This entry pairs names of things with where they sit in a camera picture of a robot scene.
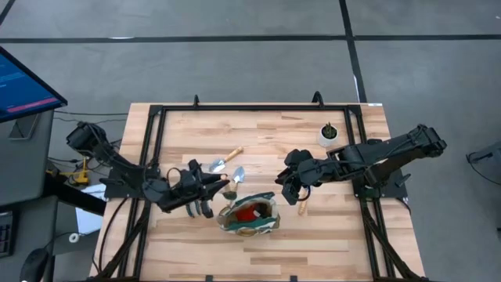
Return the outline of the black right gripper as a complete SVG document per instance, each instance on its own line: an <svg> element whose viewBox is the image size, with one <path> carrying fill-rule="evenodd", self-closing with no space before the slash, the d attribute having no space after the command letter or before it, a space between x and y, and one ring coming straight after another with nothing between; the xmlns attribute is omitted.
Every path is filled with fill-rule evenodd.
<svg viewBox="0 0 501 282"><path fill-rule="evenodd" d="M305 201L311 194L311 186L320 186L323 178L333 174L333 161L315 159L308 150L294 149L284 161L286 168L275 180L282 186L282 195L289 205Z"/></svg>

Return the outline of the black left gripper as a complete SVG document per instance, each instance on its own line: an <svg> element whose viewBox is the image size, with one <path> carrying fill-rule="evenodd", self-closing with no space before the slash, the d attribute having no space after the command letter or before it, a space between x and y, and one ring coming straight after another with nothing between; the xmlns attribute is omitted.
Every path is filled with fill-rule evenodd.
<svg viewBox="0 0 501 282"><path fill-rule="evenodd" d="M163 212L186 206L192 202L198 202L199 210L205 218L212 218L212 211L209 200L230 181L226 174L202 172L200 164L195 160L188 163L188 170L180 171L180 180L173 186L167 185L166 190L156 204Z"/></svg>

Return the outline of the wooden-handled steel trowel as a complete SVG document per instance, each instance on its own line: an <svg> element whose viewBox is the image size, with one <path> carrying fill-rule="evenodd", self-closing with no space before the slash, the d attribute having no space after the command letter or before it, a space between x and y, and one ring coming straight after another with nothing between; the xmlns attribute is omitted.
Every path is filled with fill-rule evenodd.
<svg viewBox="0 0 501 282"><path fill-rule="evenodd" d="M242 166L239 166L233 173L233 176L223 192L223 197L226 200L233 201L237 198L238 184L244 181L245 170Z"/></svg>
<svg viewBox="0 0 501 282"><path fill-rule="evenodd" d="M235 158L242 152L243 152L243 147L239 146L230 154L228 154L226 157L213 161L213 163L209 167L209 172L211 173L220 172L223 168L225 168L227 162L231 161L233 158Z"/></svg>

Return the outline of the green beige gardening bag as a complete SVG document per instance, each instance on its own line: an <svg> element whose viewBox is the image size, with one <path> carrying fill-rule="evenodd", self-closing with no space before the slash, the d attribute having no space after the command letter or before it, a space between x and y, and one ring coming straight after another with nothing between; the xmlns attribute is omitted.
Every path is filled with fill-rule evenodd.
<svg viewBox="0 0 501 282"><path fill-rule="evenodd" d="M242 198L232 205L223 208L217 217L220 229L241 237L252 237L258 234L271 233L279 228L280 216L273 192L259 193ZM238 222L235 212L251 204L256 204L252 222Z"/></svg>

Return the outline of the white potted succulent plant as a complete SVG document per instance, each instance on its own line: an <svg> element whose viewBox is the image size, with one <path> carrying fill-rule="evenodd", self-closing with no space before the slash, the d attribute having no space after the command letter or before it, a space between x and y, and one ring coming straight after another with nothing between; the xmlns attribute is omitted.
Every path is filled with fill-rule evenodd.
<svg viewBox="0 0 501 282"><path fill-rule="evenodd" d="M338 137L338 130L330 122L327 122L320 130L317 138L321 147L327 148L335 144Z"/></svg>

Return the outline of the red cloth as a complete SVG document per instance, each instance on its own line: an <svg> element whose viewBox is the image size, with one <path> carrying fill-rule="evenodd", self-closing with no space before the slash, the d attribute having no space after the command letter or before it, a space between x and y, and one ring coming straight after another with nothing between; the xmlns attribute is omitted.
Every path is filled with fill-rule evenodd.
<svg viewBox="0 0 501 282"><path fill-rule="evenodd" d="M238 222L252 222L258 216L255 215L256 204L251 204L245 208L241 208L235 212L235 216Z"/></svg>

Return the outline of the white paper sheet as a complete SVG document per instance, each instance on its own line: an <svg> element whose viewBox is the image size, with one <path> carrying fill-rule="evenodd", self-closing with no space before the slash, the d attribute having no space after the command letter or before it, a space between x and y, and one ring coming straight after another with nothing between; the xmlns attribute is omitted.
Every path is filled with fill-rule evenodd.
<svg viewBox="0 0 501 282"><path fill-rule="evenodd" d="M83 193L90 194L93 197L99 198L107 202L105 198L106 186L104 184L97 184L88 186L82 190ZM75 208L77 229L79 233L88 234L95 232L101 228L103 217L101 215L93 214L81 208Z"/></svg>

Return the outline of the yellow clamp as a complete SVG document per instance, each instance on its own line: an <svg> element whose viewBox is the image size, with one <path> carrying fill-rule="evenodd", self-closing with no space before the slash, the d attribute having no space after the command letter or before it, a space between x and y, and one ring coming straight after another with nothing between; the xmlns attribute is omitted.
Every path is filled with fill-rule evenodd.
<svg viewBox="0 0 501 282"><path fill-rule="evenodd" d="M45 172L58 180L66 181L71 186L87 186L90 183L86 157L69 160L48 157Z"/></svg>

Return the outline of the black desk leg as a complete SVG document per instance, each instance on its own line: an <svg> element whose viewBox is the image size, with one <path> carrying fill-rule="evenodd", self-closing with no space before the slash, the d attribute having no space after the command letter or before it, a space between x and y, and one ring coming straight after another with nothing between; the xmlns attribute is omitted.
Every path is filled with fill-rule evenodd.
<svg viewBox="0 0 501 282"><path fill-rule="evenodd" d="M68 186L49 174L45 175L42 196L55 196L68 205L95 215L104 215L106 209L106 202L104 200Z"/></svg>

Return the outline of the grey floor stand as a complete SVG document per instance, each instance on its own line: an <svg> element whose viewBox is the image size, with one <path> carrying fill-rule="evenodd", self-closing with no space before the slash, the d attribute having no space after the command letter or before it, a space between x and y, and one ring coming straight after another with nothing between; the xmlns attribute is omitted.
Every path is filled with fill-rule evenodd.
<svg viewBox="0 0 501 282"><path fill-rule="evenodd" d="M497 186L501 186L501 182L497 182L489 177L483 175L475 168L475 164L480 161L493 159L497 164L501 165L501 141L493 143L479 151L474 151L472 153L466 154L467 163L476 172L480 177L487 180L490 183L496 184Z"/></svg>

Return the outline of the grey cart top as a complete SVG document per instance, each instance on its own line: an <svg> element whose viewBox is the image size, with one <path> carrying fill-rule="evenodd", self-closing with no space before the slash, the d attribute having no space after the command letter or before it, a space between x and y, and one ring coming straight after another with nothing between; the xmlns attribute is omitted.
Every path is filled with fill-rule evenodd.
<svg viewBox="0 0 501 282"><path fill-rule="evenodd" d="M53 112L40 113L29 139L10 139L14 121L0 123L0 206L30 201L44 193Z"/></svg>

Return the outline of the black computer mouse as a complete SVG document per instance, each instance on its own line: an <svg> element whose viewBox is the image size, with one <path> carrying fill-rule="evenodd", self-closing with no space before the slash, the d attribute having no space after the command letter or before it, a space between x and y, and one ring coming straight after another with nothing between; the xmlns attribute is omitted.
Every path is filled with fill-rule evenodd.
<svg viewBox="0 0 501 282"><path fill-rule="evenodd" d="M40 282L42 279L49 253L45 248L36 248L26 257L20 271L20 282Z"/></svg>

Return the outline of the blue computer monitor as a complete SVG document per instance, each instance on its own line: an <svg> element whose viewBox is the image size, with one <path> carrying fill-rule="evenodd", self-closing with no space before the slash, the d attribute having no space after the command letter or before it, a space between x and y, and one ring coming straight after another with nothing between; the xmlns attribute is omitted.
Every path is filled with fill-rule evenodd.
<svg viewBox="0 0 501 282"><path fill-rule="evenodd" d="M0 123L67 104L67 99L0 46Z"/></svg>

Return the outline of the black keyboard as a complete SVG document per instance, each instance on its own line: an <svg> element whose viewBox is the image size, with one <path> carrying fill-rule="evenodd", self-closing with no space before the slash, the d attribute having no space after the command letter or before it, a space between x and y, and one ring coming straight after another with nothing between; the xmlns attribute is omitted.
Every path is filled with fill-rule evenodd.
<svg viewBox="0 0 501 282"><path fill-rule="evenodd" d="M16 239L16 219L12 211L0 212L0 258L13 253Z"/></svg>

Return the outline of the black aluminium rig frame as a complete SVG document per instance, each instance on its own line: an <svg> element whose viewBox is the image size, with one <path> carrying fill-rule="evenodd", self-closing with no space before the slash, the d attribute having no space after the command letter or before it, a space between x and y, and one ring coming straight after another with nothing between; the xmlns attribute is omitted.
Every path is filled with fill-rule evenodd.
<svg viewBox="0 0 501 282"><path fill-rule="evenodd" d="M176 180L190 160L208 166L242 146L225 173L244 168L240 197L275 194L279 228L241 237L221 230L215 219L190 218L184 208L164 213L143 201L114 199L106 206L95 252L102 264L111 261L141 212L149 225L114 273L92 270L91 275L112 282L370 281L391 275L382 247L368 238L362 202L351 183L314 189L303 215L275 183L290 151L325 157L317 138L327 122L338 130L336 146L391 135L378 104L325 103L319 97L310 103L133 103L123 133L124 157L136 164L156 158L162 175Z"/></svg>

